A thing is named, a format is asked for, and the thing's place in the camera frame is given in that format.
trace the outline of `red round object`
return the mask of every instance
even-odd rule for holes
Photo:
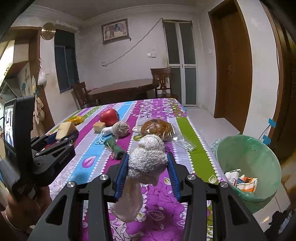
[[[113,126],[119,121],[119,114],[114,109],[108,109],[103,111],[100,115],[100,122],[104,122],[107,127]]]

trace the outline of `metal bolt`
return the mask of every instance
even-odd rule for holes
[[[227,188],[228,183],[227,182],[220,182],[220,186],[223,187],[223,188]]]
[[[100,179],[101,180],[107,180],[108,179],[108,175],[107,174],[102,174],[101,176],[100,176]]]
[[[189,180],[195,180],[195,179],[196,179],[196,176],[193,175],[193,174],[189,174],[189,175],[187,176],[187,178],[188,178]]]
[[[68,182],[67,183],[67,187],[69,187],[69,188],[72,188],[72,187],[74,187],[75,186],[75,182]]]

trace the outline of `small beige block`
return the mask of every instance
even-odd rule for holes
[[[102,129],[105,127],[106,127],[106,124],[104,122],[99,122],[99,121],[93,125],[94,131],[98,133],[101,133]]]
[[[59,125],[59,129],[57,131],[56,140],[61,141],[61,139],[63,137],[70,134],[74,130],[76,130],[76,127],[74,126],[74,124],[71,121],[61,123]]]

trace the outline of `colorful tablecloth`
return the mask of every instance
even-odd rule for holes
[[[223,173],[199,132],[189,120],[184,107],[175,99],[148,99],[133,102],[123,102],[86,108],[71,116],[82,115],[85,121],[77,126],[79,138],[75,143],[76,156],[50,185],[51,197],[60,192],[70,181],[78,184],[90,182],[102,173],[106,173],[111,165],[119,163],[112,159],[109,149],[96,145],[98,134],[93,130],[93,124],[99,121],[99,114],[113,108],[118,111],[120,120],[126,121],[131,128],[147,117],[159,117],[174,125],[185,135],[196,150],[187,152],[179,145],[168,142],[167,151],[173,153],[176,162],[185,165],[190,173],[195,173],[205,182],[218,183],[222,181]],[[57,131],[54,127],[50,133]],[[130,133],[127,137],[118,139],[118,144],[128,153],[138,146],[138,133]],[[116,241],[181,241],[185,225],[187,203],[178,203],[173,196],[167,171],[160,175],[158,185],[142,185],[143,206],[135,221],[124,223],[109,213],[113,239]],[[83,208],[83,241],[88,241],[88,202]],[[207,202],[207,240],[213,237],[213,216],[210,201]]]

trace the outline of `human hand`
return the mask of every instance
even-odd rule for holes
[[[13,197],[7,195],[5,213],[9,222],[19,230],[27,231],[31,225],[35,225],[44,211],[51,203],[49,187],[40,188],[39,195],[35,200],[28,196],[23,197],[20,202],[16,202]]]

